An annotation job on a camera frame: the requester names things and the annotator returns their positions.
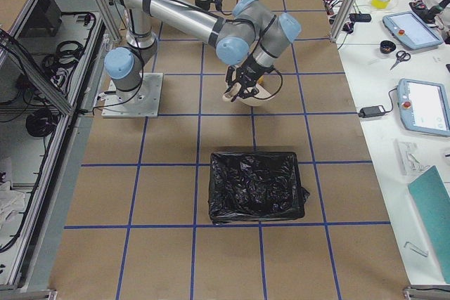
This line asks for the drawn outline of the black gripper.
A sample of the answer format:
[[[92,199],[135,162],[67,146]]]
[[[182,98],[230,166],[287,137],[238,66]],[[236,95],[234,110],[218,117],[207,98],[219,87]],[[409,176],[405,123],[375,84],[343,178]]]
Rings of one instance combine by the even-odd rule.
[[[259,89],[257,81],[264,75],[274,71],[274,66],[261,66],[253,56],[248,56],[240,67],[230,65],[226,72],[225,93],[231,94],[231,102],[240,99],[254,98]]]

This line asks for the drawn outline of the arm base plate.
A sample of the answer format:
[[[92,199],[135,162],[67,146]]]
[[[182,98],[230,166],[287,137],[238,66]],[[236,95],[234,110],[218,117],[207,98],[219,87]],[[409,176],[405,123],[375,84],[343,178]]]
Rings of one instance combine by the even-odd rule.
[[[117,91],[110,80],[105,97],[106,108],[102,109],[104,118],[156,118],[159,113],[163,73],[143,73],[143,83],[137,91],[125,93]]]

